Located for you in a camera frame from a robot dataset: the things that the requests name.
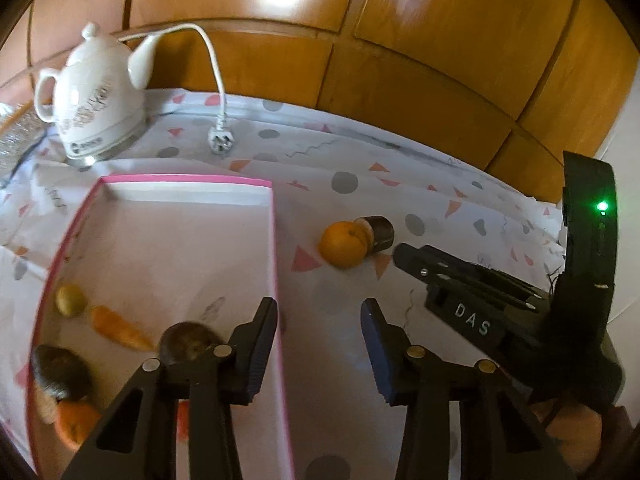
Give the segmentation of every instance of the white tablecloth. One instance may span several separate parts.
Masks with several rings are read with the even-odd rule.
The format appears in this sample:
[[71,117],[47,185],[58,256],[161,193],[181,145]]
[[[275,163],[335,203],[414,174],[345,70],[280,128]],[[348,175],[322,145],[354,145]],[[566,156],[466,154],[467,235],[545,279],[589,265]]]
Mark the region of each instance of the white tablecloth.
[[[52,128],[0,191],[2,426],[30,460],[25,383],[36,308],[47,267],[96,178],[112,172],[237,172],[274,182],[297,478],[393,478],[406,410],[388,407],[377,392],[360,333],[360,303],[377,298],[389,322],[445,360],[472,365],[482,354],[422,307],[425,287],[390,263],[390,251],[337,270],[316,250],[322,231],[338,220],[383,215],[396,229],[396,243],[433,245],[547,288],[547,274],[564,263],[556,243],[561,212],[389,132],[253,98],[229,98],[237,142],[221,158],[206,139],[217,94],[175,89],[147,97],[148,132],[117,159],[75,170],[63,163]],[[224,236],[225,225],[213,225],[212,234]],[[455,448],[455,431],[452,441]]]

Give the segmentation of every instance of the kiwi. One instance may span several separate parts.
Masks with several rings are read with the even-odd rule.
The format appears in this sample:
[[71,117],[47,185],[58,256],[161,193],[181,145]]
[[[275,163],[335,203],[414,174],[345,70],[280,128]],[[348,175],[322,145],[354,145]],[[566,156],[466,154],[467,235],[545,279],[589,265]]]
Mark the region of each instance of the kiwi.
[[42,391],[57,400],[80,400],[91,393],[89,368],[71,350],[37,345],[31,352],[31,367]]
[[197,359],[210,346],[224,342],[206,326],[191,321],[177,323],[160,338],[160,360],[173,365]]

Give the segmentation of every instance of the kettle lid knob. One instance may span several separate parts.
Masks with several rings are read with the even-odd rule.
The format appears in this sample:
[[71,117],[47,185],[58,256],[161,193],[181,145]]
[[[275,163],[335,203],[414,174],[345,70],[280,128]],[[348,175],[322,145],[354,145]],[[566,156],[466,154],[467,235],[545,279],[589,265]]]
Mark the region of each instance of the kettle lid knob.
[[99,31],[100,31],[100,26],[97,25],[97,23],[89,22],[82,29],[82,37],[85,38],[86,40],[95,38],[98,35]]

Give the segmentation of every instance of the potato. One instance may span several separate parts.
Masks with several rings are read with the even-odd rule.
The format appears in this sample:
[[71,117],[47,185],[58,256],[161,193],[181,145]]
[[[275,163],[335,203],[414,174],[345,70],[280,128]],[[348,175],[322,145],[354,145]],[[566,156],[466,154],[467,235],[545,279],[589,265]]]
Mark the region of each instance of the potato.
[[56,291],[56,308],[64,317],[79,316],[84,312],[88,301],[82,289],[73,284],[65,283]]

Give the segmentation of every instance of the carrot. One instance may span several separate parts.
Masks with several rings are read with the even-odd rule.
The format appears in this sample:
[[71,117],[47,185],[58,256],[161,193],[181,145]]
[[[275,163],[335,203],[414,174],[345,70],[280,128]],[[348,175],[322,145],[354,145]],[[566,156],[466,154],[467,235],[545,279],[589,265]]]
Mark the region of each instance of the carrot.
[[88,402],[61,400],[54,428],[65,447],[78,451],[100,420],[100,413]]
[[189,401],[181,400],[178,403],[177,413],[177,436],[178,441],[186,442],[189,439]]
[[143,352],[156,349],[137,327],[106,306],[94,306],[91,309],[91,324],[98,334],[127,348]]

